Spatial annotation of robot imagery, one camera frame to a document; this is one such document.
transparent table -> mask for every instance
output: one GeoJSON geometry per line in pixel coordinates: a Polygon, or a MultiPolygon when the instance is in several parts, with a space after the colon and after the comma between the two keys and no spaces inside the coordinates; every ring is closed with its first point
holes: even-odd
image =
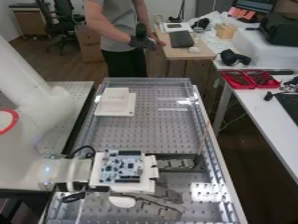
{"type": "MultiPolygon", "coordinates": [[[[155,205],[182,213],[180,223],[248,223],[219,148],[197,88],[190,79],[110,78],[99,88],[76,146],[98,151],[134,149],[155,154],[158,160],[190,158],[192,169],[160,170],[167,187],[183,195],[183,204],[163,198],[155,205]],[[138,94],[134,117],[94,115],[106,88],[128,87],[138,94]]],[[[63,204],[56,192],[47,223],[170,223],[142,207],[115,207],[106,194],[63,204]]]]}

white circuit board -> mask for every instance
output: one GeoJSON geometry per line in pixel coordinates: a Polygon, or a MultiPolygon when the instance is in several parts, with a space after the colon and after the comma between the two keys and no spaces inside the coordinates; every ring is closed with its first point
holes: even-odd
{"type": "Polygon", "coordinates": [[[144,169],[142,151],[107,150],[100,183],[140,183],[144,169]]]}

office chair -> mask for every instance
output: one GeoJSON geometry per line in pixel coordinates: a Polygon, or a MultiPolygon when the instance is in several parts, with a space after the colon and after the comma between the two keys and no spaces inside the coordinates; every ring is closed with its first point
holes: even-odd
{"type": "Polygon", "coordinates": [[[86,16],[75,14],[75,7],[71,0],[54,0],[55,9],[59,16],[72,18],[75,23],[83,23],[86,16]]]}
{"type": "Polygon", "coordinates": [[[79,49],[79,42],[75,34],[76,23],[72,20],[72,17],[62,15],[54,17],[54,12],[50,11],[50,5],[44,2],[44,0],[37,0],[37,3],[46,18],[47,34],[51,37],[62,36],[60,41],[47,47],[47,52],[50,52],[54,47],[58,47],[60,50],[60,55],[63,56],[63,50],[68,43],[79,49]]]}

monitor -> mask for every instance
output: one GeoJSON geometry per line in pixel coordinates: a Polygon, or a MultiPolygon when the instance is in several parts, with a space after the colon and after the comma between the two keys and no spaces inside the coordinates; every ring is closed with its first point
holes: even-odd
{"type": "Polygon", "coordinates": [[[235,6],[241,9],[248,9],[261,13],[273,11],[277,0],[236,0],[235,6]]]}

red tray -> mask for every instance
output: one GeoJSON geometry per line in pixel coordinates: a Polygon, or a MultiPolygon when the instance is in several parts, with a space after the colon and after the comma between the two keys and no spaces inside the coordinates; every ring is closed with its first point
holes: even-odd
{"type": "Polygon", "coordinates": [[[256,83],[248,75],[239,70],[223,71],[223,77],[235,89],[255,89],[256,83]]]}
{"type": "Polygon", "coordinates": [[[273,78],[273,76],[271,76],[267,71],[245,70],[244,73],[252,79],[257,88],[277,89],[281,87],[281,83],[273,78]]]}

